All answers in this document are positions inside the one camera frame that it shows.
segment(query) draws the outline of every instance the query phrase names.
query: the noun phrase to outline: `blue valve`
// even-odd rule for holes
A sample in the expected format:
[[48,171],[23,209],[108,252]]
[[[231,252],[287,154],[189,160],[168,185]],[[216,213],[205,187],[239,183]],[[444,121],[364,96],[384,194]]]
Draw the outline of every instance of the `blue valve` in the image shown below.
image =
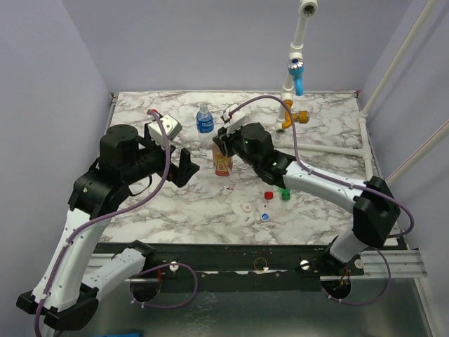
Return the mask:
[[296,96],[304,95],[304,87],[302,86],[302,73],[304,72],[304,62],[300,58],[294,58],[288,63],[288,73],[292,75],[295,83]]

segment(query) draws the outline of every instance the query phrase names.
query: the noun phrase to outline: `white marble countertop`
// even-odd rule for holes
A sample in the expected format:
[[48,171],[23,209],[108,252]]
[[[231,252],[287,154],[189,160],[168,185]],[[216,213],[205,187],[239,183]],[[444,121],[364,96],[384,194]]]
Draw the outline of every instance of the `white marble countertop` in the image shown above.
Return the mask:
[[[130,124],[140,133],[148,117],[148,109],[170,114],[183,125],[174,140],[177,150],[186,147],[200,171],[182,189],[166,183],[157,196],[142,208],[114,218],[102,235],[102,242],[190,244],[327,244],[351,226],[352,216],[331,204],[303,192],[291,192],[290,201],[281,201],[277,187],[263,183],[239,158],[234,157],[230,177],[213,172],[212,152],[199,146],[195,116],[201,103],[207,103],[214,114],[216,128],[224,108],[242,103],[262,93],[230,92],[165,92],[121,93],[111,125]],[[269,131],[279,104],[259,100],[245,107],[250,121],[259,121]],[[353,93],[306,94],[294,102],[294,110],[308,110],[310,122],[297,127],[302,143],[360,148],[358,105]],[[291,139],[291,131],[285,136]],[[280,149],[293,153],[292,149]],[[363,161],[357,157],[305,152],[306,162],[350,178],[364,178]],[[151,190],[159,182],[154,175]],[[143,199],[149,190],[128,199],[123,207]],[[264,192],[273,191],[274,199],[266,201]],[[249,203],[246,213],[242,203]],[[268,221],[261,214],[268,213]]]

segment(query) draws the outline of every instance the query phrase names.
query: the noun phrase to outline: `white bottle cap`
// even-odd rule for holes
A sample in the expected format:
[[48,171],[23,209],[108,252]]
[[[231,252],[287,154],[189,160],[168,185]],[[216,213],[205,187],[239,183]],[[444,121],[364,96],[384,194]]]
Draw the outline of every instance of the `white bottle cap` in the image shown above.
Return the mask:
[[209,108],[208,108],[208,106],[206,104],[201,103],[201,105],[199,106],[199,111],[202,114],[207,114],[209,112]]

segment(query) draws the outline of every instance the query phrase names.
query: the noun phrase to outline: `light purple wall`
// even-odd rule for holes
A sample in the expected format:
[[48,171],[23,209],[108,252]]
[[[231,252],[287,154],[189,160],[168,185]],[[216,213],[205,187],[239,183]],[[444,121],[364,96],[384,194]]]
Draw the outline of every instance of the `light purple wall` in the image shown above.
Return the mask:
[[[299,0],[63,0],[113,91],[280,90]],[[411,0],[319,0],[306,90],[361,89]]]
[[[411,20],[399,26],[394,38],[404,37],[425,1],[415,0]],[[422,34],[410,49],[401,68],[390,81],[368,120],[373,145],[385,176],[404,162],[439,126],[449,119],[449,1],[440,0]],[[390,56],[399,44],[384,53]],[[366,89],[370,92],[383,74],[389,58],[377,64]],[[391,186],[416,217],[415,231],[407,238],[420,248],[437,308],[449,331],[449,138]]]
[[0,46],[0,336],[33,336],[15,301],[50,261],[110,96],[60,0],[3,1]]

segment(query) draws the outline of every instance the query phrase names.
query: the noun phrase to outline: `orange valve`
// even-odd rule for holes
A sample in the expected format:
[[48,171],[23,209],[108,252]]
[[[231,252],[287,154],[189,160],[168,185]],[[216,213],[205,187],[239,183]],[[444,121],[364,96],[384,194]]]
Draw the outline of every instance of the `orange valve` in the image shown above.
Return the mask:
[[[287,106],[291,109],[293,105],[293,101],[285,100],[284,101]],[[306,124],[309,121],[309,113],[305,110],[299,111],[297,114],[292,114],[294,121],[298,121],[300,124]],[[286,110],[286,122],[282,123],[282,129],[290,128],[292,126],[292,120],[290,119],[290,115]]]

